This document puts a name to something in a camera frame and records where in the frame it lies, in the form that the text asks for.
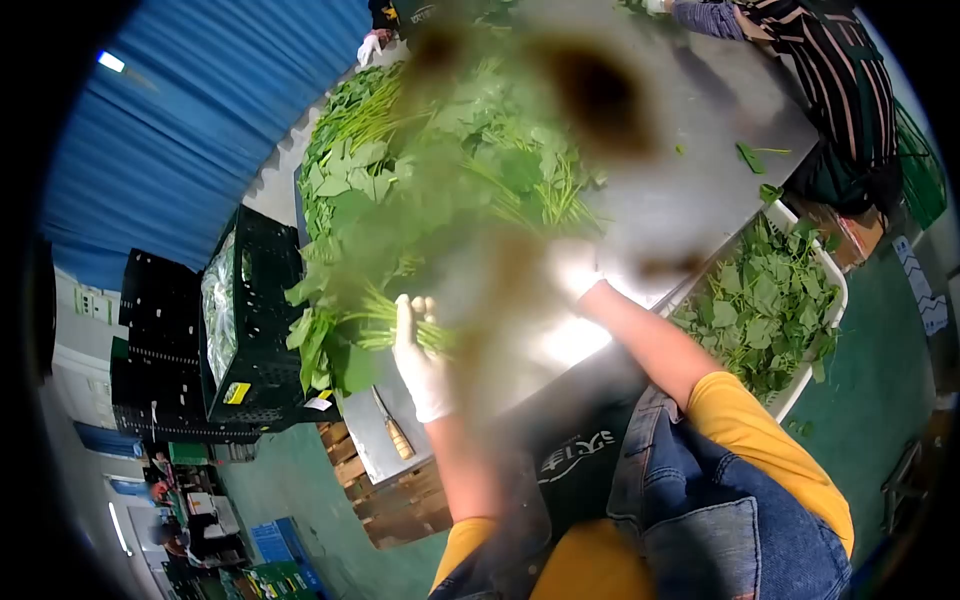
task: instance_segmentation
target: blue curtain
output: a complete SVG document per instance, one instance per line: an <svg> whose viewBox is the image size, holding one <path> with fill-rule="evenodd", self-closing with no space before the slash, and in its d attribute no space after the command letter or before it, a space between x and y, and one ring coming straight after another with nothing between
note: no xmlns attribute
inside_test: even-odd
<svg viewBox="0 0 960 600"><path fill-rule="evenodd" d="M140 443L138 438L125 436L116 429L105 429L73 421L73 428L77 430L84 448L94 452L113 454L115 456L136 456L135 446Z"/></svg>
<svg viewBox="0 0 960 600"><path fill-rule="evenodd" d="M126 70L96 66L60 141L42 225L55 263L112 290L131 247L201 269L370 26L366 0L141 5L106 48Z"/></svg>

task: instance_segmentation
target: white latex glove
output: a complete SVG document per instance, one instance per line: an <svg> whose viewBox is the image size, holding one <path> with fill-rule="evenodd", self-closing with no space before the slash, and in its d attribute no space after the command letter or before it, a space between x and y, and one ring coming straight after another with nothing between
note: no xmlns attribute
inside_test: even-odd
<svg viewBox="0 0 960 600"><path fill-rule="evenodd" d="M367 66L370 63L370 57L373 56L374 50L376 54L383 56L383 51L380 50L380 38L375 33L370 32L363 38L360 47L357 48L357 62L360 63L360 66Z"/></svg>
<svg viewBox="0 0 960 600"><path fill-rule="evenodd" d="M670 12L663 4L666 0L643 0L641 4L647 14L665 14Z"/></svg>
<svg viewBox="0 0 960 600"><path fill-rule="evenodd" d="M546 249L547 275L571 304L604 276L597 271L596 249L587 240L554 240Z"/></svg>
<svg viewBox="0 0 960 600"><path fill-rule="evenodd" d="M453 412L446 361L433 352L427 352L417 343L417 319L414 310L424 313L424 319L435 322L432 298L410 297L401 294L396 299L396 341L394 360L400 377L410 392L417 408L417 420L428 423Z"/></svg>

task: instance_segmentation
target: yellow shirt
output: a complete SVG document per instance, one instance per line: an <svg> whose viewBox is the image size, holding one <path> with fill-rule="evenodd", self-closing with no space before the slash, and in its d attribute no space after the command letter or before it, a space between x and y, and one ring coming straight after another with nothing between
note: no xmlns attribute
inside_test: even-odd
<svg viewBox="0 0 960 600"><path fill-rule="evenodd" d="M714 372L701 379L685 414L697 431L765 472L826 521L850 556L853 522L847 500L736 377ZM486 518L468 518L453 526L434 588L491 535L494 526ZM606 518L578 523L566 532L531 595L532 600L586 597L655 597L646 562Z"/></svg>

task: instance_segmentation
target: knife with wooden handle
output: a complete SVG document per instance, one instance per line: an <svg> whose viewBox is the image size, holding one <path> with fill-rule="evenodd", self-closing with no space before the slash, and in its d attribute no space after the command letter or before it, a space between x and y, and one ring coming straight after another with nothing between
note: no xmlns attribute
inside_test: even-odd
<svg viewBox="0 0 960 600"><path fill-rule="evenodd" d="M371 389L373 390L373 400L376 401L376 406L380 409L380 414L383 415L383 423L387 426L387 435L390 436L390 440L394 443L396 453L400 455L401 459L407 460L415 454L414 448L410 446L407 437L403 435L403 430L396 424L394 418L390 416L390 412L387 411L387 406L383 403L383 398L380 397L376 386L371 386Z"/></svg>

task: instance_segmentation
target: yellow sleeve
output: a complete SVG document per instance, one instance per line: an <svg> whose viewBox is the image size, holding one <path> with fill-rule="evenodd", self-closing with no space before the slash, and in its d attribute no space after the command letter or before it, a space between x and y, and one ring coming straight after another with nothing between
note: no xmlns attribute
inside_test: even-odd
<svg viewBox="0 0 960 600"><path fill-rule="evenodd" d="M470 552L476 550L481 543L487 540L493 533L496 521L490 518L480 516L474 518L465 518L459 523L454 523L450 529L450 535L446 538L446 550L440 558L440 566L437 567L437 576L433 578L433 585L430 591L438 586L444 577L453 572L453 569L470 555Z"/></svg>
<svg viewBox="0 0 960 600"><path fill-rule="evenodd" d="M806 450L728 372L712 372L693 389L686 416L697 431L759 468L833 529L853 552L850 506Z"/></svg>

